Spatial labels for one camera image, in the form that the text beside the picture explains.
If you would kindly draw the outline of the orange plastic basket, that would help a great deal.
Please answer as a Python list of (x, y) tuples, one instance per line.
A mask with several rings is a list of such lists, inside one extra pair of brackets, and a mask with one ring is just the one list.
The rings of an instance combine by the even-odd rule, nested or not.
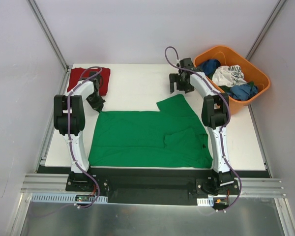
[(214, 46), (211, 49), (196, 56), (193, 60), (193, 63), (194, 65), (199, 65), (208, 59), (217, 59), (222, 65), (227, 66), (239, 65), (244, 74), (245, 81), (253, 82), (258, 88), (258, 93), (247, 101), (238, 101), (230, 98), (229, 103), (231, 115), (237, 114), (243, 109), (243, 107), (250, 105), (253, 101), (260, 97), (261, 94), (270, 88), (271, 81), (269, 77), (232, 48), (223, 45)]

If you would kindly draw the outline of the green t-shirt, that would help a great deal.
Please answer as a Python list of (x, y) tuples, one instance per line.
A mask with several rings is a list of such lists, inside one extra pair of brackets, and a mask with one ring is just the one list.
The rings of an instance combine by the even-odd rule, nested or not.
[(158, 111), (106, 111), (98, 116), (88, 161), (92, 167), (211, 168), (208, 134), (182, 94)]

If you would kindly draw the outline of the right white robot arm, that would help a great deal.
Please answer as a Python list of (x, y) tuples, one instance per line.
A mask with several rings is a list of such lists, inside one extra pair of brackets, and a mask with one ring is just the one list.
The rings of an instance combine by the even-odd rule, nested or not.
[(201, 184), (201, 189), (215, 196), (223, 194), (235, 181), (226, 142), (226, 126), (231, 118), (229, 96), (217, 90), (190, 58), (178, 59), (174, 67), (178, 73), (169, 75), (170, 92), (175, 89), (185, 93), (196, 90), (203, 98), (201, 120), (209, 131), (213, 163), (212, 177)]

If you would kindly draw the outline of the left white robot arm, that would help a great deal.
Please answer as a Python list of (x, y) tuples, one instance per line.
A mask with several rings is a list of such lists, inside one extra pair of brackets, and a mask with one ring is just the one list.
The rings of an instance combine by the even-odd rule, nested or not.
[(54, 128), (67, 144), (74, 173), (84, 174), (90, 167), (83, 141), (86, 125), (84, 102), (87, 101), (96, 112), (102, 111), (105, 103), (99, 92), (104, 83), (102, 70), (99, 66), (85, 69), (72, 89), (54, 97)]

